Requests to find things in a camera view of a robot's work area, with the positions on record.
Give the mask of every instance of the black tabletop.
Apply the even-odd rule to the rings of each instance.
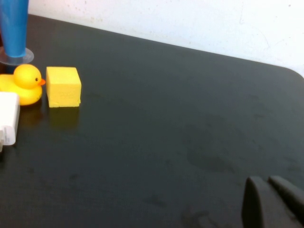
[[[28,48],[44,78],[77,67],[82,103],[21,109],[1,227],[241,227],[248,176],[304,189],[297,73],[34,16]]]

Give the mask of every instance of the blue cup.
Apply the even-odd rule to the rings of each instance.
[[[29,0],[0,0],[0,27],[5,54],[26,55]]]

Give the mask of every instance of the yellow sponge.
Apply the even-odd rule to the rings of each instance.
[[[48,105],[52,107],[78,107],[81,81],[75,67],[47,67]]]

